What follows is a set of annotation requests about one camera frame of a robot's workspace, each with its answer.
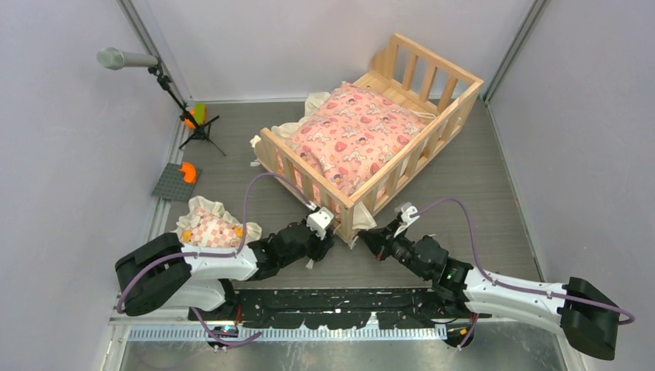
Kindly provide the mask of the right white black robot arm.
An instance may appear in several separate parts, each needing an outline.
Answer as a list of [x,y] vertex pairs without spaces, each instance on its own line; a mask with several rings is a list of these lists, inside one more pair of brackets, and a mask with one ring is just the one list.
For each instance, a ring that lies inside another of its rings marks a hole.
[[606,361],[616,356],[616,304],[582,278],[563,284],[492,274],[452,258],[430,236],[411,241],[389,227],[363,230],[358,238],[379,260],[391,257],[428,281],[450,317],[510,318],[563,336],[587,356]]

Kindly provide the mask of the wooden slatted pet bed frame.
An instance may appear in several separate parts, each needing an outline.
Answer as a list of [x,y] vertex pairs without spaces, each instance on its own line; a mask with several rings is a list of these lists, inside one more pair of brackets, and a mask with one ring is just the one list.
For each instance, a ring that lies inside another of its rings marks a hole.
[[375,216],[463,128],[483,81],[400,34],[372,58],[355,82],[413,111],[436,115],[410,143],[353,196],[346,196],[269,128],[252,141],[260,164],[280,175],[280,182],[300,200],[310,200],[334,214],[337,235],[351,242],[360,230],[376,227]]

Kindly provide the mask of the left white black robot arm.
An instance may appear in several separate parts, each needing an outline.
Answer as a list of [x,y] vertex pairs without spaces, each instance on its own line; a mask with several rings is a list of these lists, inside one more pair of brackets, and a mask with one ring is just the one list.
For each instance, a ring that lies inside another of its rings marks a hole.
[[226,320],[237,308],[232,282],[265,280],[303,258],[317,262],[333,245],[332,227],[319,230],[306,220],[225,252],[164,233],[114,265],[121,291],[116,309],[135,317],[160,308],[191,307]]

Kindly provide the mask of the pink printed cushion with ties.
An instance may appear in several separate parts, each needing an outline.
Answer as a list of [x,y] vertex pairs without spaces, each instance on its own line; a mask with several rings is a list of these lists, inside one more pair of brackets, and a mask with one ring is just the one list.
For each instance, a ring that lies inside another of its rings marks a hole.
[[270,130],[346,196],[353,196],[436,115],[344,82],[310,94],[305,115]]

